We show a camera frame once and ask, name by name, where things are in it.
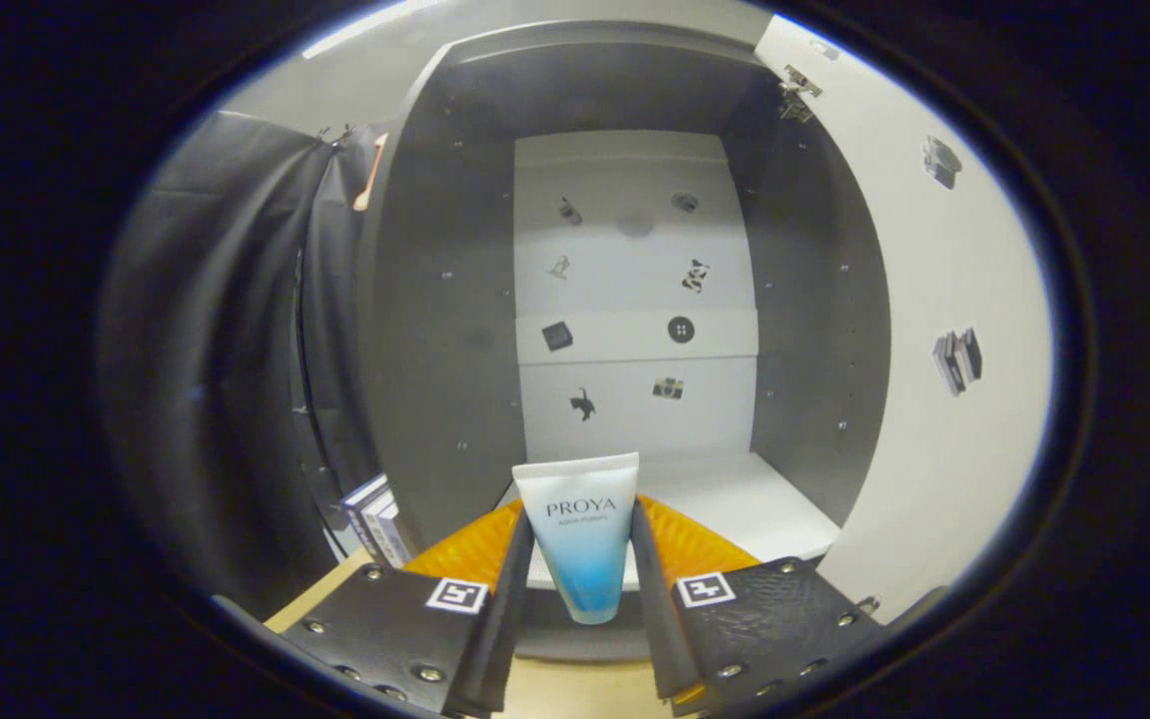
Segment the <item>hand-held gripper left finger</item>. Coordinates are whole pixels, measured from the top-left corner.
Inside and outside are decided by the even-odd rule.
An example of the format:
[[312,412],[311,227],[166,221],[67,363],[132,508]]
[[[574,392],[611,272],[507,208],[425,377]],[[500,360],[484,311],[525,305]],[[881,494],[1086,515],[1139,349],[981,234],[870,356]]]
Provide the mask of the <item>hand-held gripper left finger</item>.
[[350,688],[412,716],[503,711],[532,531],[521,502],[489,511],[406,568],[332,569],[276,614],[276,633]]

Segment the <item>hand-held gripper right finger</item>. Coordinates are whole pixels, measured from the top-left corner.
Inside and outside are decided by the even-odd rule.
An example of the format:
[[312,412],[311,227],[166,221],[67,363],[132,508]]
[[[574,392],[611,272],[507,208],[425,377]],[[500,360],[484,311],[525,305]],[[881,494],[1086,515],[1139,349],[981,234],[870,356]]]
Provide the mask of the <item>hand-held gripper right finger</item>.
[[799,713],[885,641],[877,601],[849,601],[806,559],[758,560],[652,497],[636,497],[630,540],[656,690],[674,716]]

